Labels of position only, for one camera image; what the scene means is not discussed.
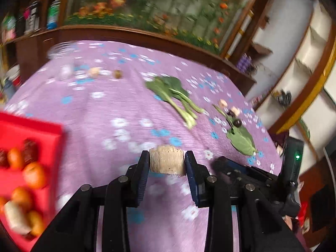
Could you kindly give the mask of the orange mandarin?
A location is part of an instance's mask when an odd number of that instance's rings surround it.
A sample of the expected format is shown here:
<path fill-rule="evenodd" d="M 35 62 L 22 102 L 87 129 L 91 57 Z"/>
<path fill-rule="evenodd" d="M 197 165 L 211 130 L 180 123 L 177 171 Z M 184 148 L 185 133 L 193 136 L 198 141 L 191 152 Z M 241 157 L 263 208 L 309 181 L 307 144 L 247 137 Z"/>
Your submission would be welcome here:
<path fill-rule="evenodd" d="M 9 150 L 7 160 L 12 169 L 22 170 L 25 167 L 21 151 L 18 148 L 11 148 Z"/>
<path fill-rule="evenodd" d="M 33 207 L 33 199 L 25 187 L 17 187 L 11 194 L 11 200 L 18 204 L 25 212 L 28 212 Z"/>
<path fill-rule="evenodd" d="M 4 213 L 4 206 L 7 202 L 8 202 L 7 198 L 0 196 L 0 214 Z"/>
<path fill-rule="evenodd" d="M 38 212 L 32 210 L 28 212 L 27 217 L 31 226 L 30 233 L 35 237 L 39 237 L 45 230 L 45 223 L 42 216 Z"/>
<path fill-rule="evenodd" d="M 23 170 L 23 179 L 32 189 L 42 189 L 47 185 L 47 176 L 44 168 L 37 162 L 32 162 Z"/>

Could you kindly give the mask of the beige sugarcane chunk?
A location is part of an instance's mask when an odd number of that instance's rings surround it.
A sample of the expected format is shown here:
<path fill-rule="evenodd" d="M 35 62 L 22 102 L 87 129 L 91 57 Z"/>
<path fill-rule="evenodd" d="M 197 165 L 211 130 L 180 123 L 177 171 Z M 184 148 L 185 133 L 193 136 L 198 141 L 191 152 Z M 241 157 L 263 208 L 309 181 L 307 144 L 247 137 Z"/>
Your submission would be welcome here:
<path fill-rule="evenodd" d="M 150 170 L 154 173 L 161 173 L 175 176 L 185 176 L 185 153 L 180 148 L 164 144 L 151 148 Z"/>
<path fill-rule="evenodd" d="M 31 227 L 27 222 L 21 207 L 13 201 L 8 201 L 3 206 L 5 218 L 9 228 L 20 235 L 27 235 L 31 232 Z"/>

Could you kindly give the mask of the large dark red jujube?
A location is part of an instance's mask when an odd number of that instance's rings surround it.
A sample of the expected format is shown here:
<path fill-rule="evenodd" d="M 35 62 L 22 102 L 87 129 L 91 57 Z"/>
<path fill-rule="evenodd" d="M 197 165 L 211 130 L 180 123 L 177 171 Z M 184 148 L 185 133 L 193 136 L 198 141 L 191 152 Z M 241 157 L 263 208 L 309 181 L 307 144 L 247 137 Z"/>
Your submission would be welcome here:
<path fill-rule="evenodd" d="M 22 157 L 25 165 L 36 162 L 39 159 L 39 145 L 32 139 L 23 141 Z"/>

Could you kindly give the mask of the dark plum on leaf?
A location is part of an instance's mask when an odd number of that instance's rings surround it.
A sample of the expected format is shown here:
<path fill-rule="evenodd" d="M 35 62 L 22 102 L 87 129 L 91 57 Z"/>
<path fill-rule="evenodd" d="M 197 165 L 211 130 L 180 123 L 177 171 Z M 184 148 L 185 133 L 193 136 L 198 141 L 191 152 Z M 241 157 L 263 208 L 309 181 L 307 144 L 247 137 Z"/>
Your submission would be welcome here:
<path fill-rule="evenodd" d="M 242 121 L 241 121 L 240 119 L 236 118 L 236 119 L 234 119 L 234 121 L 233 121 L 233 125 L 234 125 L 235 127 L 240 127 L 240 126 L 242 125 Z"/>

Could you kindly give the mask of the beige sugarcane piece by leaf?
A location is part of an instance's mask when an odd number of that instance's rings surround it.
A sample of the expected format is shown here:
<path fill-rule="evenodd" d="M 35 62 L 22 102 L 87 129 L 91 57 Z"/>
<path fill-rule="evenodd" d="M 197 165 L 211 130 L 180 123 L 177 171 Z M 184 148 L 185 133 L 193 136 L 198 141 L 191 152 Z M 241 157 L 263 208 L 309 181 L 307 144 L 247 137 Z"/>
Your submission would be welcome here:
<path fill-rule="evenodd" d="M 234 106 L 231 108 L 231 111 L 234 113 L 234 115 L 235 115 L 236 117 L 238 117 L 239 114 L 241 113 L 240 109 L 239 109 L 239 108 L 236 108 L 236 107 L 234 107 Z"/>

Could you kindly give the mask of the beige sugarcane piece far right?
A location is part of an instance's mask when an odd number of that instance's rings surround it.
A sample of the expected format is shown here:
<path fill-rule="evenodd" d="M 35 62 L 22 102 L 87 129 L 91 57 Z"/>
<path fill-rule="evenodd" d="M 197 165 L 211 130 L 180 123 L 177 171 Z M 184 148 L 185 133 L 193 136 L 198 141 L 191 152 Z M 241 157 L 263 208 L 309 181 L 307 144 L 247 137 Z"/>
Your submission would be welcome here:
<path fill-rule="evenodd" d="M 224 109 L 228 106 L 227 102 L 224 99 L 220 99 L 218 104 L 221 109 Z"/>

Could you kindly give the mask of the red plastic tray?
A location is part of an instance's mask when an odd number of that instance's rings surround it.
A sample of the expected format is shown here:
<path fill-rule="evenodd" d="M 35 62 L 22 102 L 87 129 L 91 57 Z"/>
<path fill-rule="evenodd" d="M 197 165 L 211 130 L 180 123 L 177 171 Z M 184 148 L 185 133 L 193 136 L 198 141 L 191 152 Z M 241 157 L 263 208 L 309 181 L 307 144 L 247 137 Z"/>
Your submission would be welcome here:
<path fill-rule="evenodd" d="M 1 229 L 30 251 L 55 216 L 61 125 L 1 113 Z"/>

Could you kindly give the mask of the green bok choy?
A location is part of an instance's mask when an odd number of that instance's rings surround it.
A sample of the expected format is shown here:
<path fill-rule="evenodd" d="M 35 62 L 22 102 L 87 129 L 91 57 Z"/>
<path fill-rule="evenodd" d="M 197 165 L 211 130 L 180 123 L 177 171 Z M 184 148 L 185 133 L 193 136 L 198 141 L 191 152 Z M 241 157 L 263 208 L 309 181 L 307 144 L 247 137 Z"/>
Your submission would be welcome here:
<path fill-rule="evenodd" d="M 162 101 L 170 104 L 182 117 L 188 129 L 197 124 L 196 113 L 202 114 L 205 111 L 191 100 L 189 93 L 183 88 L 177 77 L 156 76 L 151 80 L 146 80 L 145 86 Z"/>

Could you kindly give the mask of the purple bottles on cabinet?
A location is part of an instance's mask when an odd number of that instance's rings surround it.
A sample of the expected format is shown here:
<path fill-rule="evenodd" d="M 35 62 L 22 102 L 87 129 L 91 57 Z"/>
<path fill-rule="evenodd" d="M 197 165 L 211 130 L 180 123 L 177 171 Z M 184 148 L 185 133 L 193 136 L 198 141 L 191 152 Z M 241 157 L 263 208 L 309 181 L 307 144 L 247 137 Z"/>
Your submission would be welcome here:
<path fill-rule="evenodd" d="M 236 68 L 242 72 L 245 73 L 247 68 L 251 65 L 251 57 L 247 54 L 243 54 L 243 56 L 239 59 L 238 63 L 236 64 Z"/>

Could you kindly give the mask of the small green grape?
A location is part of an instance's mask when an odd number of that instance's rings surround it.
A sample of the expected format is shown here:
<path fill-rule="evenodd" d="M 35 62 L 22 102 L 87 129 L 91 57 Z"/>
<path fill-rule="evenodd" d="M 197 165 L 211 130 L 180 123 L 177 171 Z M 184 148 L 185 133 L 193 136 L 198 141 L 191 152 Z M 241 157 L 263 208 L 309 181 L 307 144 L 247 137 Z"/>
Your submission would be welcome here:
<path fill-rule="evenodd" d="M 114 77 L 115 79 L 121 79 L 122 76 L 123 76 L 123 74 L 122 74 L 122 71 L 121 71 L 121 70 L 114 70 L 114 71 L 113 71 L 113 77 Z"/>

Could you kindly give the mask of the beige sugarcane piece far left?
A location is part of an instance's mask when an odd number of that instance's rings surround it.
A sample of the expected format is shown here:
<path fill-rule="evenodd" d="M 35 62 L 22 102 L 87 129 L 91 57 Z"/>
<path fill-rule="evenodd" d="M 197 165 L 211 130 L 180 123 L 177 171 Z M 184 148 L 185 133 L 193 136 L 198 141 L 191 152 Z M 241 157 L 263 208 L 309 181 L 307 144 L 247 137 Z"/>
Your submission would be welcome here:
<path fill-rule="evenodd" d="M 92 67 L 88 70 L 88 76 L 90 78 L 97 78 L 100 75 L 101 68 L 100 67 Z"/>

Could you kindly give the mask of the clear plastic container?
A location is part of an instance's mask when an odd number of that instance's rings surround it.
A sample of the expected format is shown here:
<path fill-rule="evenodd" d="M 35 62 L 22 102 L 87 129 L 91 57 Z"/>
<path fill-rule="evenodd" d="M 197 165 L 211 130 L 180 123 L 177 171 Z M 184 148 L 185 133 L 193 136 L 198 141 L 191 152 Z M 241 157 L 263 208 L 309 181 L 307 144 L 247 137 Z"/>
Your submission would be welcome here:
<path fill-rule="evenodd" d="M 52 75 L 57 80 L 68 80 L 75 71 L 75 43 L 74 41 L 58 43 L 47 52 L 47 56 L 53 66 Z"/>

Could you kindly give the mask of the wooden cabinet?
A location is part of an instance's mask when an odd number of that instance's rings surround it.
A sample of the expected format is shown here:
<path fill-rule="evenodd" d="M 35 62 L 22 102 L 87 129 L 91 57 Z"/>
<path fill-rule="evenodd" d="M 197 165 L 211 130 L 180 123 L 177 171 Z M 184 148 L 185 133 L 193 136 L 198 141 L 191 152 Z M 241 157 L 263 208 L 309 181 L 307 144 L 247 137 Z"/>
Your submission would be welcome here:
<path fill-rule="evenodd" d="M 248 0 L 243 6 L 223 40 L 220 54 L 150 31 L 112 25 L 67 25 L 64 21 L 68 0 L 60 0 L 58 25 L 55 29 L 48 30 L 48 10 L 53 1 L 1 0 L 2 66 L 8 70 L 18 65 L 24 81 L 46 64 L 47 52 L 55 44 L 74 40 L 110 40 L 148 47 L 203 64 L 226 74 L 243 94 L 247 94 L 255 84 L 250 75 L 241 74 L 229 62 L 228 51 L 258 0 Z"/>

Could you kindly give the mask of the white wall shelf unit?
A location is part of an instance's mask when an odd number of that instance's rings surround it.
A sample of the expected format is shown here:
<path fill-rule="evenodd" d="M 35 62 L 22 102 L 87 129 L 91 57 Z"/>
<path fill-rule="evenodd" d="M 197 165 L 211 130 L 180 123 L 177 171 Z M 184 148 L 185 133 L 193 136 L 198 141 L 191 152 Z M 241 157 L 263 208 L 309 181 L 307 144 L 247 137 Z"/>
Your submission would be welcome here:
<path fill-rule="evenodd" d="M 335 23 L 322 2 L 314 0 L 313 12 L 299 47 L 272 90 L 257 104 L 256 112 L 271 134 L 288 131 L 305 143 L 304 161 L 315 163 L 321 155 L 318 127 L 312 108 L 335 62 Z"/>

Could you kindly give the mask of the flower garden wall picture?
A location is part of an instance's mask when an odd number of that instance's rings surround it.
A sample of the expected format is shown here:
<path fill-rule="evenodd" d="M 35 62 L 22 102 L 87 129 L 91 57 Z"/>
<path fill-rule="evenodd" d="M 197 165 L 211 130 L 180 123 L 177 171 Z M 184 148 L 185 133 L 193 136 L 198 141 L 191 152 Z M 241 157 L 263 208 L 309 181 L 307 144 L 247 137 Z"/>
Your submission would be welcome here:
<path fill-rule="evenodd" d="M 248 0 L 68 0 L 67 25 L 112 25 L 176 38 L 215 54 Z"/>

